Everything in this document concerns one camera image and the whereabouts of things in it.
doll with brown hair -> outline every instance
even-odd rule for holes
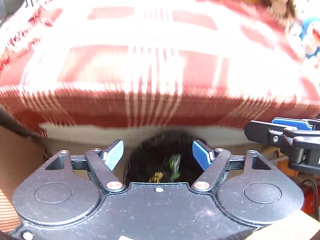
[[[291,22],[296,17],[292,0],[270,0],[270,10],[276,15],[279,24],[288,30]]]

plaid bedspread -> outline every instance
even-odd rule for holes
[[[1,56],[21,124],[221,125],[313,118],[318,87],[264,8],[239,0],[52,0]]]

striped fabric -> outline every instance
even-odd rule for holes
[[[0,75],[0,103],[34,131],[43,122],[243,128],[320,112],[318,71],[306,71],[259,6],[52,0],[36,19],[14,44],[24,53],[2,55]]]

black round object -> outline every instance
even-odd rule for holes
[[[179,130],[160,133],[145,141],[133,150],[124,169],[124,183],[149,182],[156,172],[162,172],[161,183],[170,181],[172,171],[164,163],[173,155],[181,155],[180,177],[174,182],[188,182],[192,185],[203,173],[192,154],[192,143],[199,139],[195,135]]]

cable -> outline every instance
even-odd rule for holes
[[[303,182],[300,183],[300,185],[305,184],[306,182],[311,182],[313,185],[313,189],[315,191],[315,205],[316,205],[316,213],[315,213],[315,219],[319,221],[319,206],[318,206],[318,188],[317,184],[313,179],[305,179]]]

